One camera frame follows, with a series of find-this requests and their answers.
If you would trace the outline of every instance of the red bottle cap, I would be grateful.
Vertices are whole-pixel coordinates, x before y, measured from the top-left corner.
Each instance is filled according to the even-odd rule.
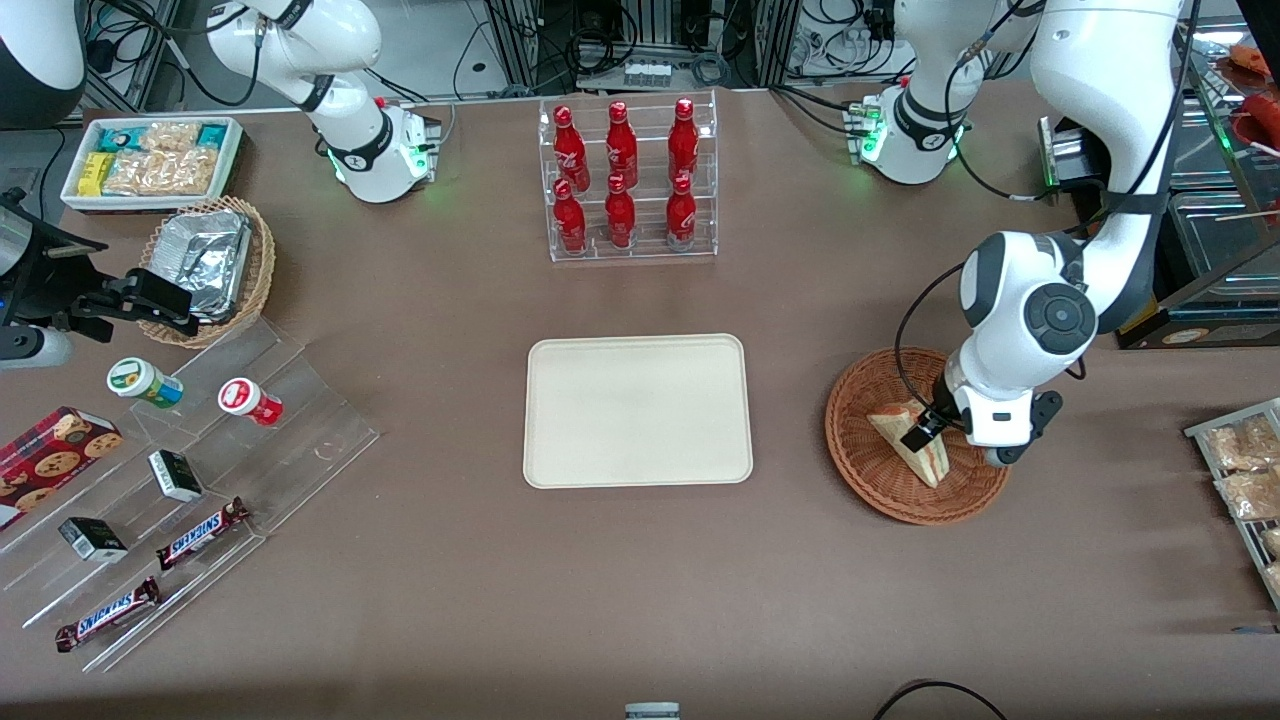
[[[573,113],[564,105],[557,105],[552,117],[556,118],[556,127],[558,128],[567,128],[573,124]]]

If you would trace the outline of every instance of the orange food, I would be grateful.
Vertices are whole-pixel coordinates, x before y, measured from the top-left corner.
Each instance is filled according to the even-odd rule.
[[[1235,65],[1247,70],[1253,70],[1260,76],[1271,74],[1271,68],[1267,67],[1267,59],[1262,56],[1262,51],[1257,47],[1251,47],[1248,45],[1233,45],[1230,54],[1231,63]]]

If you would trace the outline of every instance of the aluminum foil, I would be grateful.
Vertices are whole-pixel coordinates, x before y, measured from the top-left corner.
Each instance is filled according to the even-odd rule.
[[[191,292],[191,314],[204,324],[236,315],[252,222],[234,210],[165,220],[151,254],[152,273]]]

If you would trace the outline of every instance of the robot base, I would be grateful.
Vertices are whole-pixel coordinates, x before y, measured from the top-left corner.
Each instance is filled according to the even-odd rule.
[[[343,168],[329,154],[338,179],[365,202],[390,202],[422,182],[435,181],[440,158],[440,126],[426,126],[421,115],[384,108],[392,120],[392,142],[367,170]]]

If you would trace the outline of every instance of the snickers bar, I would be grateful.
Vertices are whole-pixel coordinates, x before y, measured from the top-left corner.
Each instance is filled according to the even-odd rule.
[[[250,512],[244,509],[244,503],[241,502],[241,498],[232,498],[232,501],[219,509],[218,512],[210,515],[207,520],[187,530],[187,533],[180,538],[173,541],[169,547],[157,550],[156,556],[160,557],[160,570],[170,570],[184,557],[189,557],[200,552],[206,544],[214,542],[214,538],[227,532],[236,523],[248,518],[248,515]]]
[[[97,612],[84,618],[74,625],[63,625],[58,629],[58,637],[54,642],[58,644],[58,652],[70,652],[76,646],[86,642],[93,633],[114,625],[124,619],[125,615],[132,614],[140,607],[146,607],[147,605],[160,605],[160,585],[156,584],[154,577],[142,580],[142,584],[116,600],[106,607],[99,609]]]

